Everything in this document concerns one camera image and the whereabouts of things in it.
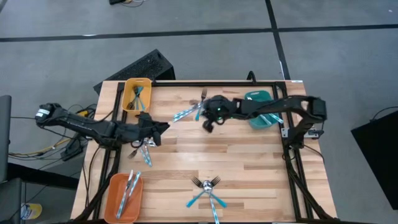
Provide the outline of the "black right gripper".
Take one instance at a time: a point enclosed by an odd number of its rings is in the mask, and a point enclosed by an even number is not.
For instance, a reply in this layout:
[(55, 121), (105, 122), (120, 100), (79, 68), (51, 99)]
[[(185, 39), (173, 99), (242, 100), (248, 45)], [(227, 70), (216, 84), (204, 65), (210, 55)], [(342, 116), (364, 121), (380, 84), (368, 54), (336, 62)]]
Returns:
[(216, 95), (203, 102), (203, 111), (201, 115), (206, 118), (202, 127), (208, 133), (213, 131), (213, 123), (223, 125), (227, 119), (233, 117), (238, 104), (236, 101), (230, 101), (222, 95)]

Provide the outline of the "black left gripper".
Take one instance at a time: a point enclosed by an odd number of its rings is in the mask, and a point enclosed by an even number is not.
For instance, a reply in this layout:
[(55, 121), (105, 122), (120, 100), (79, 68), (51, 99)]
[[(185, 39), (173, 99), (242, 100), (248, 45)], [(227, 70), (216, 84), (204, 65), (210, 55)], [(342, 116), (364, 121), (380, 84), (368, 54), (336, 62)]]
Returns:
[(137, 116), (139, 126), (139, 140), (153, 138), (157, 146), (161, 145), (161, 136), (169, 127), (168, 122), (154, 121), (149, 113), (140, 112)]

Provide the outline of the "yellow plastic bin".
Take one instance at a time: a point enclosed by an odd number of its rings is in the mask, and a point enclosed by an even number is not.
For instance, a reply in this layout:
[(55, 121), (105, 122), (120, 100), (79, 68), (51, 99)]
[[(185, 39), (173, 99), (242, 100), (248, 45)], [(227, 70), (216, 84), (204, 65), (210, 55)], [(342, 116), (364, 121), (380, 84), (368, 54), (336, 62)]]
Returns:
[[(140, 98), (144, 103), (146, 109), (144, 111), (138, 110), (129, 110), (127, 108), (128, 103), (132, 98), (132, 89), (134, 86), (143, 86), (144, 89), (141, 91)], [(125, 82), (123, 100), (122, 100), (122, 109), (127, 113), (131, 114), (139, 114), (140, 112), (149, 112), (150, 101), (151, 101), (151, 93), (152, 93), (152, 81), (148, 78), (130, 78)]]

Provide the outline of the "teal plastic bin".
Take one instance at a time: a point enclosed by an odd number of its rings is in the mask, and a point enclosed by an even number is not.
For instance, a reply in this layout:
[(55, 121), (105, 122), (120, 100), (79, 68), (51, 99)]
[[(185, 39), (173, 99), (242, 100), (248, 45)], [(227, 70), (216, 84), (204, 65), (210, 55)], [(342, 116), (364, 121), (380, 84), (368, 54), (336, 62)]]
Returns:
[[(269, 94), (268, 91), (264, 91), (264, 90), (259, 90), (259, 91), (252, 91), (252, 92), (248, 92), (245, 94), (244, 96), (245, 100), (254, 100), (254, 101), (259, 101), (259, 102), (263, 102), (263, 101), (271, 101), (271, 95)], [(273, 117), (269, 116), (269, 114), (263, 114), (272, 124), (269, 125), (267, 123), (265, 123), (260, 116), (250, 119), (249, 120), (249, 125), (252, 127), (252, 129), (266, 129), (269, 128), (271, 126), (273, 126), (277, 122)]]

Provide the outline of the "black perforated box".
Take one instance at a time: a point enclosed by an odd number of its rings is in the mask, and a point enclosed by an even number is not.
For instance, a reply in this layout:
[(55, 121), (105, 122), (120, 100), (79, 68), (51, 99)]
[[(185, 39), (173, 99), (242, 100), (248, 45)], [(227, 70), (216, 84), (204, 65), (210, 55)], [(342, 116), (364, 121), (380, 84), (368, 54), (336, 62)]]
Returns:
[(175, 80), (174, 66), (155, 49), (105, 81), (128, 80), (130, 78), (149, 78), (150, 80)]

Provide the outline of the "orange plastic bin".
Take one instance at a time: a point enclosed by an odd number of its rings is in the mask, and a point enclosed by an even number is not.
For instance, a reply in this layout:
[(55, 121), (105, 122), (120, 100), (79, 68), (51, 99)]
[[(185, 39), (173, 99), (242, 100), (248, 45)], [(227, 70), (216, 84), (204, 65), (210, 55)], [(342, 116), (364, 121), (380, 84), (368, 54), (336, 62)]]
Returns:
[(104, 212), (104, 219), (107, 223), (134, 223), (139, 218), (144, 181), (142, 177), (139, 177), (134, 189), (131, 191), (136, 179), (136, 174), (132, 176), (131, 186), (127, 190), (125, 207), (122, 211), (122, 214), (120, 218), (117, 218), (128, 178), (129, 174), (119, 173), (114, 175), (110, 180), (108, 198)]

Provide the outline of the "yellow wipes canister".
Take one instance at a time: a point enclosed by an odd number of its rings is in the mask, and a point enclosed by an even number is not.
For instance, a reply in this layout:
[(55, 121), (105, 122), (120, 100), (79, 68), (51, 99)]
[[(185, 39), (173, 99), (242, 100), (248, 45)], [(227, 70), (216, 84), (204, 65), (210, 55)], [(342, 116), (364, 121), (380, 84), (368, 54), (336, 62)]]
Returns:
[(42, 213), (42, 205), (39, 203), (24, 203), (21, 206), (21, 220), (33, 220), (38, 218)]

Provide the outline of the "black equipment case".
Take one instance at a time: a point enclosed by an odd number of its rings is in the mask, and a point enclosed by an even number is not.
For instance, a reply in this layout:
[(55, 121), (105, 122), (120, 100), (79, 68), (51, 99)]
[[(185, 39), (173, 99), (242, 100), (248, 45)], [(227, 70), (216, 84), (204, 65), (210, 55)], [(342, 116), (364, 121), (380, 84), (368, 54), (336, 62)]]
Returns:
[(398, 111), (351, 130), (393, 210), (398, 210)]

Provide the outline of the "black metal table frame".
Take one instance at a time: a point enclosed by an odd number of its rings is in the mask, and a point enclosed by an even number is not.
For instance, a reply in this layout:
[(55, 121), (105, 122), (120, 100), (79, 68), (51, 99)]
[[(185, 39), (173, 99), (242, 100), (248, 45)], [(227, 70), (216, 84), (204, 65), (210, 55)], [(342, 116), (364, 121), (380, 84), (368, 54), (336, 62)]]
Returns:
[(144, 181), (137, 222), (212, 222), (208, 196), (193, 184), (193, 177), (221, 179), (214, 193), (228, 205), (217, 208), (222, 223), (292, 222), (297, 215), (305, 217), (307, 203), (302, 194), (290, 191), (278, 125), (254, 130), (247, 121), (231, 119), (208, 133), (193, 114), (173, 122), (174, 115), (199, 99), (204, 88), (208, 96), (229, 99), (256, 90), (276, 97), (306, 93), (301, 81), (156, 83), (150, 115), (170, 127), (162, 135), (161, 146), (150, 150), (152, 167), (140, 154), (130, 159), (130, 145), (121, 149), (119, 171), (140, 171)]

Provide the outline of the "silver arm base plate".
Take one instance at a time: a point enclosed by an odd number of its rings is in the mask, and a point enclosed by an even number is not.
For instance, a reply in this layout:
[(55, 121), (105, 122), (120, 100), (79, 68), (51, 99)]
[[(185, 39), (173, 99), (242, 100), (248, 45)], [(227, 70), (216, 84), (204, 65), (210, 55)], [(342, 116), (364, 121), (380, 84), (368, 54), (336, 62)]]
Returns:
[[(288, 137), (288, 128), (282, 128), (281, 129), (281, 134), (283, 138)], [(310, 138), (310, 139), (318, 139), (322, 134), (324, 133), (324, 130), (322, 129), (309, 129), (306, 134), (304, 135), (304, 138)]]

